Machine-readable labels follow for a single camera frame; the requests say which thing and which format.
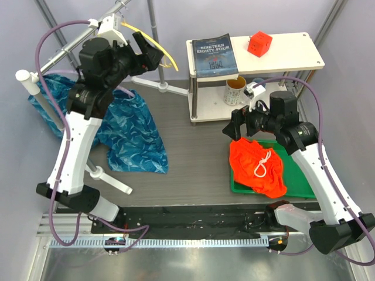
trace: red block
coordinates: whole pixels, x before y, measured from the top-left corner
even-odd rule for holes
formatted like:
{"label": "red block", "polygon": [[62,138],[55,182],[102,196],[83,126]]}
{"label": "red block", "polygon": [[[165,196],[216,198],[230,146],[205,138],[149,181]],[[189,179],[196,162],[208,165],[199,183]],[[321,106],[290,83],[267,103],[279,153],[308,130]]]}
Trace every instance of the red block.
{"label": "red block", "polygon": [[262,31],[258,31],[256,34],[252,35],[250,38],[250,43],[248,44],[247,51],[261,57],[271,46],[272,37],[268,34],[265,34]]}

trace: wooden floor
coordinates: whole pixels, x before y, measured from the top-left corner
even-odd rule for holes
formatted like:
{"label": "wooden floor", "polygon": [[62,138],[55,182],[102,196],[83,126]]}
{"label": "wooden floor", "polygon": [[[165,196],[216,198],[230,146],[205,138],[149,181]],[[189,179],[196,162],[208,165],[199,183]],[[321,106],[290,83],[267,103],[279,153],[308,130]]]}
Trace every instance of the wooden floor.
{"label": "wooden floor", "polygon": [[[91,179],[88,173],[85,174],[86,185],[99,189],[105,198],[120,206],[258,204],[277,201],[262,195],[245,196],[231,192],[228,161],[230,138],[221,132],[227,121],[192,126],[187,97],[161,93],[133,83],[126,86],[137,90],[148,104],[167,151],[168,174],[112,172],[107,166],[108,148],[100,145],[91,152],[91,159],[108,174],[131,186],[133,192],[126,195],[102,181]],[[176,86],[187,88],[186,83]],[[258,133],[256,138],[274,139],[266,133]],[[284,199],[306,201],[295,197]]]}

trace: blue book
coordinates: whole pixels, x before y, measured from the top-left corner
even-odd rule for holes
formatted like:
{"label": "blue book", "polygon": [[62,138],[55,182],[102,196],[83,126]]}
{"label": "blue book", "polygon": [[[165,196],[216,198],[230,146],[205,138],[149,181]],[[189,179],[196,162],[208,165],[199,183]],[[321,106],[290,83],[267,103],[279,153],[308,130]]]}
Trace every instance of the blue book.
{"label": "blue book", "polygon": [[236,79],[238,68],[229,34],[193,40],[195,72],[198,81]]}

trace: patterned mug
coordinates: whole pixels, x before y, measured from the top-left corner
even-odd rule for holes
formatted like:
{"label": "patterned mug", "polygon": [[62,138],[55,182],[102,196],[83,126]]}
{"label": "patterned mug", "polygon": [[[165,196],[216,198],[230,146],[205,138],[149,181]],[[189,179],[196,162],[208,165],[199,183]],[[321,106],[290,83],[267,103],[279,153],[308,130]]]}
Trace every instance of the patterned mug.
{"label": "patterned mug", "polygon": [[241,96],[246,87],[246,80],[239,76],[237,79],[227,80],[224,92],[224,102],[227,105],[237,105],[241,102]]}

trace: orange cloth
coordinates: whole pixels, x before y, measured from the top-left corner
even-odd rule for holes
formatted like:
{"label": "orange cloth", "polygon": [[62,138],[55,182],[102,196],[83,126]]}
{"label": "orange cloth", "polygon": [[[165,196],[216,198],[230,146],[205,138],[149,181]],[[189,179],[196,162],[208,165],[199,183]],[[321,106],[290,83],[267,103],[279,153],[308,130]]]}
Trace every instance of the orange cloth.
{"label": "orange cloth", "polygon": [[[271,157],[263,164],[267,174],[257,177],[254,171],[268,151],[271,151]],[[264,149],[256,140],[241,138],[230,144],[229,163],[233,169],[234,181],[251,187],[255,192],[265,194],[269,198],[281,197],[287,192],[282,180],[284,165],[274,149]],[[264,169],[260,166],[257,174],[263,173]]]}

